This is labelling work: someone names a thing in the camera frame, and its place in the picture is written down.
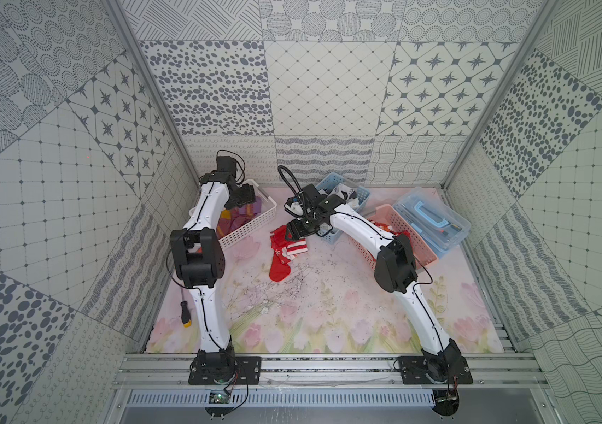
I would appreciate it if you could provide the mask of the white sock black pattern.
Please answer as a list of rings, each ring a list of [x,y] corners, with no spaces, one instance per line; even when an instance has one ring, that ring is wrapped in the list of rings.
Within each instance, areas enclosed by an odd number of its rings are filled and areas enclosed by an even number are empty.
[[[356,210],[360,205],[360,200],[358,197],[357,189],[354,187],[350,187],[349,185],[345,185],[343,183],[338,184],[331,192],[331,194],[335,194],[343,199],[350,208]]]

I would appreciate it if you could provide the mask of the purple striped sock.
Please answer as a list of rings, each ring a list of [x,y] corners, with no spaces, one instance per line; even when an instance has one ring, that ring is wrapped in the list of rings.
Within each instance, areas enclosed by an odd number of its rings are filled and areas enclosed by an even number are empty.
[[[262,211],[262,200],[259,196],[256,197],[253,203],[246,204],[242,207],[233,208],[233,212],[236,213],[236,218],[233,222],[232,231],[236,231],[246,224],[249,224],[253,219],[261,214]]]

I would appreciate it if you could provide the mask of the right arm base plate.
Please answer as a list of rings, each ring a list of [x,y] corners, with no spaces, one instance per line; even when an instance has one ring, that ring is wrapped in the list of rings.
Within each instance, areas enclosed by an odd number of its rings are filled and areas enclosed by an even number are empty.
[[[400,373],[403,384],[473,384],[470,366],[463,356],[451,364],[425,356],[400,356],[394,369]]]

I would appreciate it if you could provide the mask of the maroon purple toe sock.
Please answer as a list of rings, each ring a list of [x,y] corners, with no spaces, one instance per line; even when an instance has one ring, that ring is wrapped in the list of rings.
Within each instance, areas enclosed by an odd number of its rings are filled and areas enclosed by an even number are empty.
[[[236,218],[236,213],[233,210],[223,210],[219,217],[219,221],[216,227],[217,235],[220,239],[229,235],[233,228],[233,222]]]

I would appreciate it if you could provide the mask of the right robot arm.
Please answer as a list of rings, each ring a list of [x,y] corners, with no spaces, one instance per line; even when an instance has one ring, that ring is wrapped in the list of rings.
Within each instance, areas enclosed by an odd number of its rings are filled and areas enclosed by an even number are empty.
[[[285,210],[294,219],[287,224],[285,238],[300,240],[319,235],[325,225],[359,243],[376,260],[373,275],[378,286],[403,302],[419,336],[429,378],[440,383],[452,381],[455,372],[463,369],[463,355],[425,300],[410,239],[376,226],[337,194],[321,194],[314,185],[290,189],[293,195],[285,203]]]

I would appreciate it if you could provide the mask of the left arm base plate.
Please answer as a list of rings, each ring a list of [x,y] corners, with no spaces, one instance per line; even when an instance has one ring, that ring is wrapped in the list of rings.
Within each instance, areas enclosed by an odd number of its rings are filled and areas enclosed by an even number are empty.
[[[258,385],[261,366],[259,356],[200,354],[189,366],[189,385],[225,385],[235,377],[237,384]]]

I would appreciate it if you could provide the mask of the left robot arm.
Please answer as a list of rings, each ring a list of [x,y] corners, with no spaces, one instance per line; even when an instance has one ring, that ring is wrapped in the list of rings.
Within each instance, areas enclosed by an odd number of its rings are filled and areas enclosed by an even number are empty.
[[[244,160],[229,150],[217,152],[216,168],[205,173],[199,183],[196,210],[182,229],[170,234],[175,267],[172,280],[188,291],[199,316],[196,371],[225,381],[235,373],[236,358],[216,291],[226,270],[217,227],[221,212],[254,203],[256,195],[253,186],[244,183]]]

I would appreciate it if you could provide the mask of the red patterned sock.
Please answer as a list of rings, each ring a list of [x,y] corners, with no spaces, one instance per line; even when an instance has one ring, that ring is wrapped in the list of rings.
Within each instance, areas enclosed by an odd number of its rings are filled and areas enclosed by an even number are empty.
[[[275,250],[269,278],[276,283],[284,281],[291,273],[290,261],[281,250]]]

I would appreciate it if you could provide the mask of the red santa striped sock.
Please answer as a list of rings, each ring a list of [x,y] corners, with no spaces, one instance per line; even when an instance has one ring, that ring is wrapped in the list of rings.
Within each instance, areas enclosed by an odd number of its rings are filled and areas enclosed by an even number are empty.
[[[308,252],[308,245],[304,238],[301,240],[287,240],[287,228],[285,225],[270,233],[271,247],[275,256],[282,263],[293,261],[299,254]]]

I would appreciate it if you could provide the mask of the red snowflake sock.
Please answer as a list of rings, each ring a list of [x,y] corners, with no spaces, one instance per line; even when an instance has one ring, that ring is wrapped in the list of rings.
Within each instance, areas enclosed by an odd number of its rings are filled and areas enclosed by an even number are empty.
[[[398,229],[394,228],[392,225],[389,224],[385,224],[385,223],[379,223],[379,222],[375,222],[374,223],[377,227],[379,227],[380,229],[382,229],[383,231],[387,231],[389,233],[392,233],[394,235],[405,235],[407,238],[410,237],[410,233],[406,230],[404,231],[398,231]]]

